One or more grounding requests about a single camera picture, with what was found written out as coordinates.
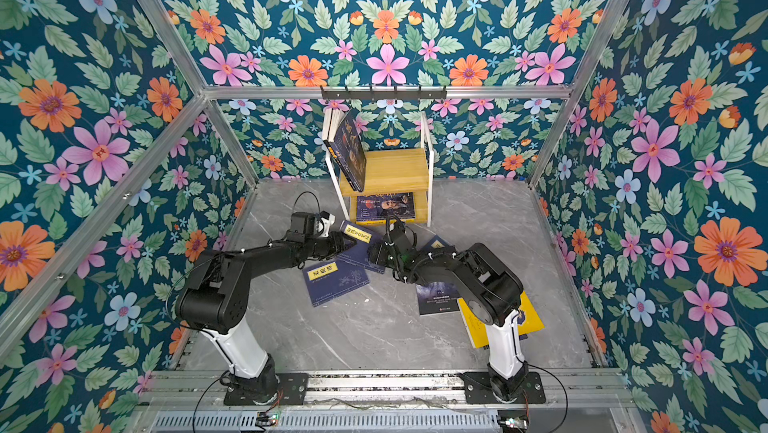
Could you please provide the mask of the navy book yellow label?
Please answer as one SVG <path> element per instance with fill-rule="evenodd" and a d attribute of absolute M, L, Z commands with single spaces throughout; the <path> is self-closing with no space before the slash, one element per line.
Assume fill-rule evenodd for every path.
<path fill-rule="evenodd" d="M 439 235 L 435 235 L 430 240 L 428 240 L 424 246 L 421 247 L 421 250 L 424 252 L 432 252 L 434 250 L 439 250 L 448 246 L 449 244 L 443 238 L 441 238 Z"/>
<path fill-rule="evenodd" d="M 313 307 L 346 295 L 369 284 L 362 266 L 345 260 L 333 260 L 310 265 L 302 270 Z"/>
<path fill-rule="evenodd" d="M 353 245 L 340 253 L 338 257 L 349 263 L 361 266 L 371 272 L 383 274 L 385 268 L 377 265 L 369 260 L 368 249 L 374 243 L 378 243 L 382 240 L 382 237 L 376 231 L 359 226 L 350 221 L 344 220 L 340 226 L 340 232 L 345 238 L 345 242 L 351 241 Z"/>

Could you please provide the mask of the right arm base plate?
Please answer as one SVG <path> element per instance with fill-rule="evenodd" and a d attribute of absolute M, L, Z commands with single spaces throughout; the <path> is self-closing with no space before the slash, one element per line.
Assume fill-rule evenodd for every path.
<path fill-rule="evenodd" d="M 465 401 L 468 404 L 521 404 L 540 405 L 546 402 L 545 390 L 538 373 L 503 379 L 488 372 L 464 372 L 459 374 L 464 383 Z"/>

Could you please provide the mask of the black wolf cover book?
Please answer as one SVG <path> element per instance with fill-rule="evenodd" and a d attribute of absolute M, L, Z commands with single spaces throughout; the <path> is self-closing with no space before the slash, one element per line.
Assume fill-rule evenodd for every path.
<path fill-rule="evenodd" d="M 416 286 L 418 310 L 421 316 L 456 312 L 459 310 L 460 293 L 456 287 L 446 282 Z"/>

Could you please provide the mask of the yellow cartoon cover book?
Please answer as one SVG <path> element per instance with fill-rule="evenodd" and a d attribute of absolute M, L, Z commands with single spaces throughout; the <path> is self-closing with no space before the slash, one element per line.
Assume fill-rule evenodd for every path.
<path fill-rule="evenodd" d="M 486 332 L 486 325 L 471 312 L 462 298 L 458 300 L 458 305 L 471 345 L 476 349 L 488 348 L 489 339 Z M 526 293 L 521 295 L 521 306 L 519 308 L 517 324 L 520 339 L 523 339 L 530 333 L 535 333 L 545 328 L 544 323 Z"/>

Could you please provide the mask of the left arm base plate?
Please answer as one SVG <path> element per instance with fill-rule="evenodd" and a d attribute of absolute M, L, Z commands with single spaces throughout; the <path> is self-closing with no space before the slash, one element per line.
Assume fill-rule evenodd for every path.
<path fill-rule="evenodd" d="M 227 374 L 221 384 L 226 388 L 227 406 L 296 406 L 304 403 L 309 375 L 305 373 L 263 373 L 252 379 Z"/>

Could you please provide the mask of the aluminium mounting rail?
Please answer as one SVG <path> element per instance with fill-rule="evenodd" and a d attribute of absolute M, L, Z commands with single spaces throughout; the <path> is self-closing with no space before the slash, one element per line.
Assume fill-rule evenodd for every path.
<path fill-rule="evenodd" d="M 622 408 L 632 393 L 613 368 L 533 367 L 518 392 L 501 402 L 480 370 L 316 370 L 280 373 L 269 405 L 302 407 Z"/>

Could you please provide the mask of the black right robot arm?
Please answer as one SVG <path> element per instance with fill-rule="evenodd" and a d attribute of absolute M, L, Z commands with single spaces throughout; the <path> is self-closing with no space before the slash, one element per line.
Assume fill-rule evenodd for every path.
<path fill-rule="evenodd" d="M 518 325 L 524 287 L 486 245 L 427 251 L 403 239 L 390 239 L 369 246 L 367 255 L 374 264 L 390 269 L 397 281 L 424 287 L 440 282 L 453 285 L 486 328 L 489 380 L 485 386 L 502 403 L 518 397 L 529 373 Z"/>

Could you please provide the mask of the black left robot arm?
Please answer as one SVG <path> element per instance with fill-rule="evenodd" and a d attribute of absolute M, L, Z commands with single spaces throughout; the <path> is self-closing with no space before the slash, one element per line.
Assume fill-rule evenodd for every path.
<path fill-rule="evenodd" d="M 276 363 L 257 341 L 247 321 L 252 283 L 279 270 L 311 261 L 333 260 L 357 240 L 333 228 L 327 211 L 296 212 L 287 231 L 262 246 L 210 250 L 190 272 L 175 303 L 175 314 L 208 338 L 227 364 L 219 379 L 226 406 L 275 405 L 285 388 Z"/>

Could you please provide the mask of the white wooden two-tier shelf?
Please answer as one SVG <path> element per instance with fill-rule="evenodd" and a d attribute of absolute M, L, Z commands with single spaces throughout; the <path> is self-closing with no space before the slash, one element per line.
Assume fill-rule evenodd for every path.
<path fill-rule="evenodd" d="M 429 226 L 433 217 L 435 148 L 428 119 L 419 118 L 419 142 L 414 148 L 366 151 L 350 111 L 338 108 L 325 115 L 321 139 L 325 162 L 347 221 L 358 196 L 425 192 Z"/>

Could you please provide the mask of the black hook rack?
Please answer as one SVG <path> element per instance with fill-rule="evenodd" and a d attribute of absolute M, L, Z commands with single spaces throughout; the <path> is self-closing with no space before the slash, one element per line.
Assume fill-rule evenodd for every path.
<path fill-rule="evenodd" d="M 442 100 L 448 97 L 446 87 L 393 86 L 393 87 L 321 87 L 325 100 L 378 101 L 394 99 L 402 101 Z"/>

